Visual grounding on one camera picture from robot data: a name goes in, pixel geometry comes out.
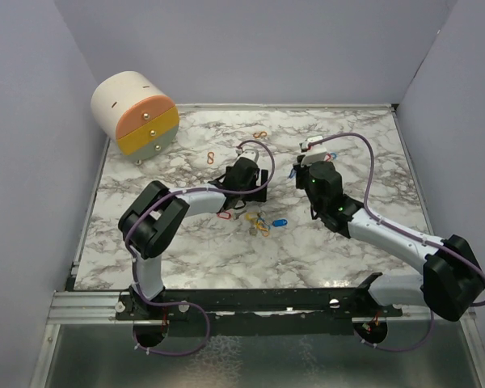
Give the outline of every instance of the purple cable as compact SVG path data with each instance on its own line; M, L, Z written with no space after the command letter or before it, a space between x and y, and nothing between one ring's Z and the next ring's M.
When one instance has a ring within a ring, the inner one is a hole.
M269 174L268 180L264 182L262 185L258 186L257 188L254 188L252 190L247 190L244 192L236 192L233 190L225 190L222 188L189 188L186 191L185 190L178 190L176 192L170 192L166 194L164 197L162 197L160 200L157 200L156 203L152 206L150 206L141 216L138 218L138 220L133 224L129 232L126 234L126 238L124 239L124 243L126 248L128 249L129 253L131 253L133 258L137 257L137 254L135 251L131 248L129 245L129 242L131 241L131 237L133 236L133 233L135 229L146 219L147 216L149 216L155 209L158 209L163 203L165 203L166 200L169 200L173 196L179 196L184 194L185 192L191 193L191 192L220 192L222 194L235 194L235 195L249 195L253 194L254 192L258 192L259 190L262 190L266 186L269 185L271 182L273 175L275 174L275 159L273 158L272 151L261 141L257 140L245 140L241 144L237 146L237 148L242 148L245 144L247 143L255 143L258 144L259 146L263 147L266 152L269 155L269 158L271 159L272 163L272 170ZM206 311L196 303L191 303L191 302L165 302L165 303L157 303L157 302L152 302L149 299L146 298L144 293L142 292L141 286L138 283L138 275L137 275L137 261L133 261L133 264L131 266L131 271L133 273L133 282L135 284L135 288L137 289L137 293L140 296L141 300L146 303L147 305L150 306L156 306L156 307L168 307L168 306L180 306L180 305L185 305L185 306L190 306L194 307L195 309L199 310L201 314L205 317L205 323L206 323L206 329L205 329L205 337L201 340L200 344L198 344L195 348L191 350L187 350L185 352L166 352L163 350L156 350L152 348L145 348L142 347L137 340L137 336L133 333L133 339L137 343L137 348L140 348L146 352L153 353L153 354L158 354L161 356L189 356L195 352L198 352L201 350L209 341L210 337L210 320L209 316L207 315Z
M397 232L397 233L399 233L399 234L401 234L401 235L403 235L405 237L408 237L408 238L410 238L410 239L412 239L414 241L417 241L418 243L425 243L425 244L429 245L430 247L434 247L436 249L443 250L445 253L448 253L448 254L452 255L455 259L457 259L461 263L465 264L472 271L474 271L478 275L480 275L482 277L483 281L485 282L485 274L483 273L483 271L481 269L479 269L478 267L476 267L475 265L473 265L469 260L465 259L461 255L459 255L458 253L456 253L455 251L452 251L448 247L444 247L443 245L438 244L438 243L433 242L433 241L424 241L419 236L414 235L414 234L411 234L409 232L406 232L405 230L402 230L402 229L398 228L397 226L392 225L389 222L382 220L375 213L373 213L372 210L370 210L370 207L369 207L369 194L370 194L370 188L372 186L372 179L373 179L373 171L374 171L374 168L375 168L375 161L374 161L374 156L373 156L372 145L366 139L366 137L360 135L359 133L350 133L350 132L347 132L347 133L338 133L336 135L332 135L332 136L329 136L329 137L325 137L322 140L313 141L313 142L309 143L309 147L316 146L317 144L322 144L325 141L334 140L334 139L337 139L339 137L358 137L358 138L360 138L366 144L366 147L369 149L369 154L370 154L370 173L369 173L368 182L366 183L365 195L363 197L363 206L364 206L365 211L367 212L367 214L374 221L379 221L384 226L386 226L387 228L393 230L394 232ZM473 303L471 305L472 306L485 306L485 300L484 301L481 301L481 302ZM383 348L383 347L379 347L377 345L374 346L374 344L371 344L371 343L366 342L366 341L365 341L365 344L367 344L368 346L371 346L373 348L376 348L378 350L383 350L385 352L409 352L411 350L415 350L415 349L421 347L422 345L424 345L428 341L430 335L432 334L432 330L434 328L434 321L435 321L435 315L431 311L431 322L430 322L430 325L429 325L428 332L426 333L426 335L424 336L424 338L421 341L419 341L415 345L410 346L409 348L399 348L399 349Z

